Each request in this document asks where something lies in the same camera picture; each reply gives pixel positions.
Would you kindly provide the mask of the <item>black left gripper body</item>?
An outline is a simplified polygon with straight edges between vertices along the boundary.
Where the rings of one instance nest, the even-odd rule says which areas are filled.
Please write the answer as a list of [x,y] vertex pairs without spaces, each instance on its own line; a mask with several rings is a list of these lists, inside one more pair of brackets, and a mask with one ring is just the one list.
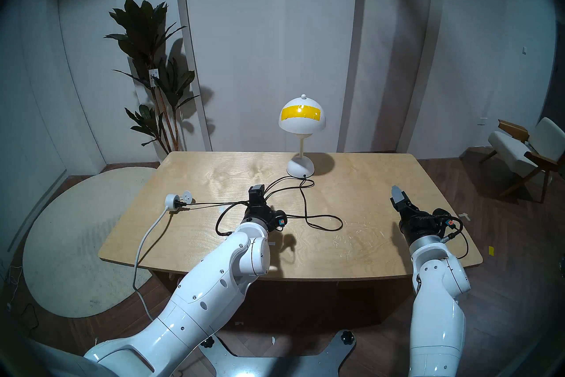
[[288,224],[288,216],[283,210],[273,210],[266,203],[249,202],[243,217],[244,223],[256,223],[267,232],[282,231]]

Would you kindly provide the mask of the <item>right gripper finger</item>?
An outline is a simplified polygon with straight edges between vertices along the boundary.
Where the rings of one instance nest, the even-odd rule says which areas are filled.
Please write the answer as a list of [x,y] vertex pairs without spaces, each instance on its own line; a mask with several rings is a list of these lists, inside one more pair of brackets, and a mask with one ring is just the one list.
[[408,208],[411,206],[410,199],[406,195],[404,191],[400,189],[397,185],[393,185],[391,188],[391,198],[390,201],[392,203],[393,208],[400,212],[404,208]]

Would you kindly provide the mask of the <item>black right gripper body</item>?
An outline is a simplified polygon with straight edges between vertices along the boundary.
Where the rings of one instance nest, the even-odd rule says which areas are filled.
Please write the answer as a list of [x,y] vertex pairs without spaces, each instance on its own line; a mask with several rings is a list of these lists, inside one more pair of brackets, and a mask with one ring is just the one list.
[[400,208],[399,214],[399,228],[407,244],[426,236],[443,238],[446,228],[455,229],[451,214],[442,208],[437,208],[430,214],[415,207],[404,207]]

